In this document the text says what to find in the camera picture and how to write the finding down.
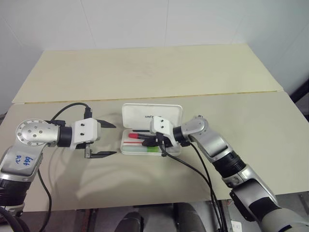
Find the plastic case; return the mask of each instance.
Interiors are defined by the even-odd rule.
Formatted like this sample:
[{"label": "plastic case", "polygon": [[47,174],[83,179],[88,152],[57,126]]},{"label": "plastic case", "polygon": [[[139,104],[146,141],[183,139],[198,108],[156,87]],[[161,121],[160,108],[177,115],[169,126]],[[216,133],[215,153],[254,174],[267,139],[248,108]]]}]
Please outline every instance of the plastic case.
[{"label": "plastic case", "polygon": [[[180,126],[183,108],[180,105],[126,103],[122,106],[122,121],[126,130],[122,134],[121,153],[125,155],[161,155],[161,149],[142,146],[142,139],[129,138],[130,133],[148,134],[149,132],[133,132],[133,130],[149,130],[153,116],[161,116],[169,120],[175,127]],[[168,147],[167,152],[177,156],[181,146]]]}]

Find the red marker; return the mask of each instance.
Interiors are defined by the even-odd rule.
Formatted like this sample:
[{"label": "red marker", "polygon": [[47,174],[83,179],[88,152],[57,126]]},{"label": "red marker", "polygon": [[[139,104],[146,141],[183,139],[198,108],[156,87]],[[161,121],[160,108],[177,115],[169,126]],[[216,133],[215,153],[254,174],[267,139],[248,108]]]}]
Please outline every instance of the red marker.
[{"label": "red marker", "polygon": [[153,135],[148,135],[148,134],[137,134],[137,133],[130,133],[129,138],[131,139],[149,139],[152,138]]}]

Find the white wall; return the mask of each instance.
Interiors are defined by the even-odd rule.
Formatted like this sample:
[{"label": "white wall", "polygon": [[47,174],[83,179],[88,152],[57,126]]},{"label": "white wall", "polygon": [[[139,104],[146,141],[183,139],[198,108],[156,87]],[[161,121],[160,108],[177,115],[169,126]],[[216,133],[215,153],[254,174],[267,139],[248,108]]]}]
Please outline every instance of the white wall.
[{"label": "white wall", "polygon": [[0,113],[43,50],[243,42],[292,93],[309,75],[309,0],[0,0]]}]

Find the beige tabletop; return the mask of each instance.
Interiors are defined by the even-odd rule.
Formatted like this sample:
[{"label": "beige tabletop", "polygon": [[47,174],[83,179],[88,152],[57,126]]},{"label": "beige tabletop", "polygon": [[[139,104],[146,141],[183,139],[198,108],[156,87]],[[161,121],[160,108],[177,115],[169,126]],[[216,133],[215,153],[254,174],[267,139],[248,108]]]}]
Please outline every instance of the beige tabletop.
[{"label": "beige tabletop", "polygon": [[13,103],[281,90],[246,44],[45,51]]},{"label": "beige tabletop", "polygon": [[[116,129],[103,129],[94,151],[118,151],[103,159],[84,159],[82,150],[46,148],[40,170],[51,190],[53,210],[100,208],[208,200],[209,189],[193,171],[168,157],[123,155],[119,152],[124,103],[179,104],[183,122],[203,115],[234,150],[249,163],[275,194],[309,190],[309,124],[281,92],[173,97],[139,100],[89,101],[93,117]],[[15,140],[15,128],[28,118],[50,119],[68,103],[14,104],[0,127],[0,153]],[[59,119],[82,118],[84,109],[73,107]],[[202,170],[190,147],[181,159]],[[206,161],[219,199],[229,188]],[[26,196],[26,211],[46,210],[47,197],[36,177]]]}]

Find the wooden board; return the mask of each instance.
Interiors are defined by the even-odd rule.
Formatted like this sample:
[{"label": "wooden board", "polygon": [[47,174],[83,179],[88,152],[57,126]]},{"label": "wooden board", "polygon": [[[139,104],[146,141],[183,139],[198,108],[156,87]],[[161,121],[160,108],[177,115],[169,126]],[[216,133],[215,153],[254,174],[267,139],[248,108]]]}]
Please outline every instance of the wooden board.
[{"label": "wooden board", "polygon": [[13,103],[278,90],[246,44],[45,51]]}]

